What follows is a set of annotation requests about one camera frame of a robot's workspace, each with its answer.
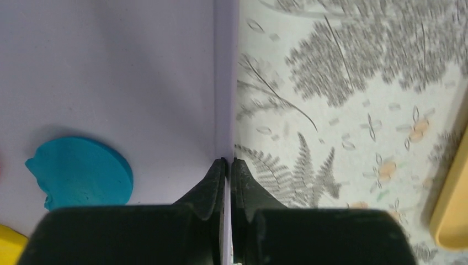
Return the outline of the yellow tray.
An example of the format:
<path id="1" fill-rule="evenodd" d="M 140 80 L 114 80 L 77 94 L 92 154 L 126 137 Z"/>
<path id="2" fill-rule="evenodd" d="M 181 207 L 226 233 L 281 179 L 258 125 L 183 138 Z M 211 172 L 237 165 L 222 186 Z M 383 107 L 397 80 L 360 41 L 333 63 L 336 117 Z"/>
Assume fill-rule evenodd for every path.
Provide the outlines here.
<path id="1" fill-rule="evenodd" d="M 445 177 L 432 213 L 429 232 L 437 246 L 467 250 L 467 131 Z"/>

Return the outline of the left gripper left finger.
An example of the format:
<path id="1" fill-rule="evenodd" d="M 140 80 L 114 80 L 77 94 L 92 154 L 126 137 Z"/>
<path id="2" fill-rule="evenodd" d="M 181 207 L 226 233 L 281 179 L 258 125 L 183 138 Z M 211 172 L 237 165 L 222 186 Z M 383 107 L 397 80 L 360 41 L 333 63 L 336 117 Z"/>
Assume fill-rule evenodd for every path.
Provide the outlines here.
<path id="1" fill-rule="evenodd" d="M 45 215 L 19 264 L 221 264 L 227 162 L 171 205 L 74 207 Z"/>

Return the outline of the purple tray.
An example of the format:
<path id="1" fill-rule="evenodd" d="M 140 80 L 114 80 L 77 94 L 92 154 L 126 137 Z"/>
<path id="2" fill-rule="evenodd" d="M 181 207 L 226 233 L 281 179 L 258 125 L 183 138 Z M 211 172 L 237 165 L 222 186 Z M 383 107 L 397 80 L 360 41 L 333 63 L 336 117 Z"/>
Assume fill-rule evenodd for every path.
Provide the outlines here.
<path id="1" fill-rule="evenodd" d="M 238 1 L 2 1 L 1 224 L 46 214 L 25 162 L 68 135 L 134 174 L 132 204 L 169 204 L 233 157 Z"/>

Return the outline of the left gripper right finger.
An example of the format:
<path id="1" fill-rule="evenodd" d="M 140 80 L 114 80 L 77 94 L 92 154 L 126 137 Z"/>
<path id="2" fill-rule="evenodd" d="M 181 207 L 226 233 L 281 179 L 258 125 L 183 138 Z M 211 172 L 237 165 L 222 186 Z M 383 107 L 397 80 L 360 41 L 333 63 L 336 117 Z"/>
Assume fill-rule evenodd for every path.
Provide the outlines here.
<path id="1" fill-rule="evenodd" d="M 287 208 L 252 176 L 231 168 L 233 260 L 241 264 L 416 264 L 385 211 Z"/>

